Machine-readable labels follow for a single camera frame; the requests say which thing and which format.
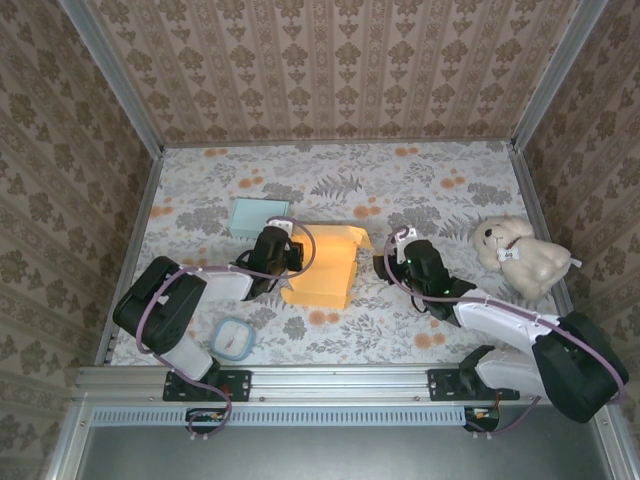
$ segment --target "gray floor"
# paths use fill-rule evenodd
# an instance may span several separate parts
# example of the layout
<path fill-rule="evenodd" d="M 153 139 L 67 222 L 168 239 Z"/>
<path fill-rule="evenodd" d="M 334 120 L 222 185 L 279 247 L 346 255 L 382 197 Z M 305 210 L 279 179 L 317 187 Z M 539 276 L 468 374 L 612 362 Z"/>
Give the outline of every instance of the gray floor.
<path fill-rule="evenodd" d="M 207 441 L 176 427 L 90 434 L 82 480 L 608 479 L 593 425 L 538 408 L 492 440 L 459 427 L 235 427 Z"/>

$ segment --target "teddy bear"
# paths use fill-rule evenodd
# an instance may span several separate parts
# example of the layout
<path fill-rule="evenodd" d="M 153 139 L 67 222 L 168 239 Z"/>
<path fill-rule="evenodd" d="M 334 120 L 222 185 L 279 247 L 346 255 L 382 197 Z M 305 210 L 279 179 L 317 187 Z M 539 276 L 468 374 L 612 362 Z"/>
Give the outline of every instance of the teddy bear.
<path fill-rule="evenodd" d="M 480 263 L 490 271 L 502 270 L 531 303 L 542 299 L 571 265 L 581 266 L 566 248 L 534 238 L 533 226 L 522 217 L 487 218 L 474 231 L 472 243 Z"/>

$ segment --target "patterned table surface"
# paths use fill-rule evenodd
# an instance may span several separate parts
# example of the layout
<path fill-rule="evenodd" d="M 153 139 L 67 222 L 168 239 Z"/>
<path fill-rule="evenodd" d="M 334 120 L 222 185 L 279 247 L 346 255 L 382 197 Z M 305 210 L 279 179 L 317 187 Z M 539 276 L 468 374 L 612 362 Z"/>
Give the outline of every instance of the patterned table surface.
<path fill-rule="evenodd" d="M 454 275 L 523 305 L 501 273 L 483 269 L 469 243 L 486 216 L 526 216 L 504 142 L 169 149 L 136 278 L 158 255 L 224 265 L 251 248 L 253 241 L 227 229 L 236 197 L 288 200 L 290 214 L 305 223 L 363 227 L 377 252 L 391 228 L 411 224 Z M 201 302 L 188 334 L 209 349 L 221 319 L 245 319 L 257 337 L 240 363 L 251 365 L 457 362 L 495 343 L 416 312 L 406 294 L 378 280 L 372 254 L 358 252 L 354 300 L 345 310 L 288 305 L 276 288 L 253 302 Z M 550 296 L 529 307 L 555 312 Z M 155 361 L 121 331 L 112 364 Z"/>

